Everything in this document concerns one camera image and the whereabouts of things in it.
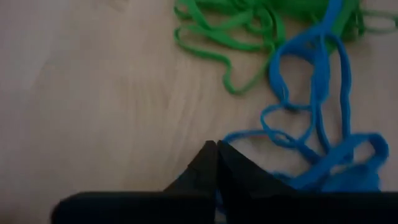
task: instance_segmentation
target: black object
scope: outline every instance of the black object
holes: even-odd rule
[[[398,194],[298,192],[229,144],[207,141],[163,192],[91,192],[62,200],[53,224],[197,223],[215,219],[215,192],[229,224],[286,221],[376,223],[395,220]]]

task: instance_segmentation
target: blue yarn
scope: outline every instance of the blue yarn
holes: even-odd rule
[[[294,178],[284,174],[275,174],[275,176],[299,190],[317,192],[378,191],[377,170],[386,161],[389,153],[387,142],[380,134],[351,133],[349,106],[351,68],[342,41],[331,32],[333,22],[341,11],[342,3],[343,0],[329,1],[328,10],[321,23],[294,37],[274,54],[269,65],[269,83],[280,103],[270,105],[262,111],[263,129],[237,131],[224,138],[224,141],[231,142],[255,135],[268,135],[276,145],[298,150],[312,165],[312,168]],[[321,110],[322,103],[329,97],[330,63],[325,44],[326,39],[336,44],[341,62],[342,141],[334,146],[330,144],[326,136]],[[308,105],[294,104],[289,100],[289,89],[279,71],[280,58],[284,55],[295,55],[314,66]],[[270,128],[265,122],[264,118],[269,113],[280,109],[311,112],[310,126],[298,139],[281,130]],[[324,157],[305,144],[314,129],[316,129],[321,146],[325,151],[326,156]],[[374,148],[374,155],[362,164],[353,164],[355,147],[366,141],[369,141]],[[348,164],[348,168],[343,172],[331,175],[331,168],[337,164]]]

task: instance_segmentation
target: green elastic band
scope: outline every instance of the green elastic band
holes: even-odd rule
[[[265,74],[268,60],[264,62],[260,70],[254,74],[247,83],[241,87],[235,87],[231,81],[232,63],[230,59],[216,52],[202,50],[185,43],[180,38],[181,30],[187,30],[194,34],[203,35],[212,41],[231,49],[247,52],[264,51],[270,57],[275,49],[285,42],[285,26],[281,15],[292,17],[300,22],[317,24],[322,19],[328,5],[328,0],[176,0],[174,12],[181,20],[195,22],[183,25],[174,30],[174,39],[181,48],[203,58],[217,60],[226,65],[223,75],[225,88],[234,95],[242,95],[250,90]],[[217,12],[229,16],[227,21],[220,24],[210,24],[202,12]],[[394,28],[378,29],[366,27],[364,16],[383,17],[392,19],[396,23]],[[253,25],[253,21],[259,21],[261,26]],[[354,41],[362,37],[365,32],[385,34],[395,31],[397,16],[387,12],[364,11],[360,8],[359,0],[345,0],[343,10],[335,21],[332,31],[345,41]],[[228,30],[243,27],[256,36],[262,36],[261,43],[242,42],[228,34]],[[334,50],[334,45],[327,45],[329,52]]]

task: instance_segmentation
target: tangled cord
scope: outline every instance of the tangled cord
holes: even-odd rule
[[[236,87],[231,81],[233,66],[230,59],[223,54],[202,50],[187,44],[180,36],[181,31],[187,30],[203,35],[231,49],[246,52],[262,51],[273,55],[275,50],[285,42],[285,27],[281,15],[298,19],[301,22],[317,24],[322,19],[327,4],[328,0],[176,0],[174,7],[176,16],[181,20],[190,20],[195,23],[176,28],[174,39],[181,48],[188,52],[225,64],[224,87],[231,94],[242,95],[264,76],[268,60],[243,86]],[[211,25],[205,18],[205,11],[217,12],[230,18],[220,24]],[[341,15],[334,21],[332,33],[343,40],[352,41],[360,38],[366,31],[386,33],[396,29],[395,27],[391,29],[368,28],[364,25],[364,16],[385,17],[398,21],[397,16],[393,14],[361,10],[359,0],[349,0],[344,2]],[[259,21],[261,26],[255,26],[254,21]],[[228,31],[237,27],[243,27],[252,35],[261,36],[262,42],[242,42],[234,39],[228,34]],[[333,49],[333,45],[328,43],[329,52]]]
[[[294,37],[279,47],[269,65],[269,83],[280,100],[278,105],[271,105],[261,113],[262,130],[239,131],[225,137],[226,142],[251,135],[266,134],[278,146],[296,149],[312,165],[304,174],[291,178],[284,174],[276,176],[295,189],[314,190],[319,192],[360,192],[379,190],[378,168],[388,157],[388,145],[377,133],[351,133],[349,92],[351,89],[351,69],[345,47],[340,38],[332,33],[333,23],[341,15],[343,0],[329,1],[328,10],[323,20]],[[336,45],[341,62],[340,105],[342,117],[342,141],[332,146],[323,126],[321,106],[329,95],[330,64],[326,40]],[[310,102],[308,105],[291,103],[289,89],[280,75],[280,58],[284,55],[300,57],[314,66],[311,77]],[[264,120],[269,113],[280,110],[309,111],[311,123],[309,128],[298,139],[289,134],[270,128]],[[310,149],[306,140],[316,129],[318,138],[326,156],[319,156]],[[362,164],[352,164],[353,151],[362,142],[369,141],[374,148],[374,155]],[[348,168],[337,174],[330,174],[331,168],[337,164],[349,164]]]

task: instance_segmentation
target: light wood grain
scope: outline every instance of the light wood grain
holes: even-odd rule
[[[205,140],[259,127],[260,111],[277,103],[265,81],[245,96],[229,95],[222,65],[178,48],[173,0],[38,1],[30,17],[20,10],[27,1],[2,6],[25,17],[3,15],[13,18],[13,29],[1,24],[1,223],[45,223],[52,206],[80,191],[162,189]],[[398,11],[392,0],[368,7]],[[289,35],[298,30],[290,27]],[[398,190],[397,37],[369,35],[348,46],[353,131],[378,131],[391,148],[380,171],[384,190]],[[267,58],[206,47],[230,55],[237,85]],[[333,142],[341,128],[338,61],[332,55],[331,96],[323,106]],[[281,70],[292,99],[306,102],[311,66],[285,58]],[[308,114],[281,112],[268,122],[298,136]],[[316,136],[310,144],[318,147]],[[268,170],[297,175],[308,169],[296,152],[266,139],[235,146]],[[361,159],[369,146],[359,151]]]

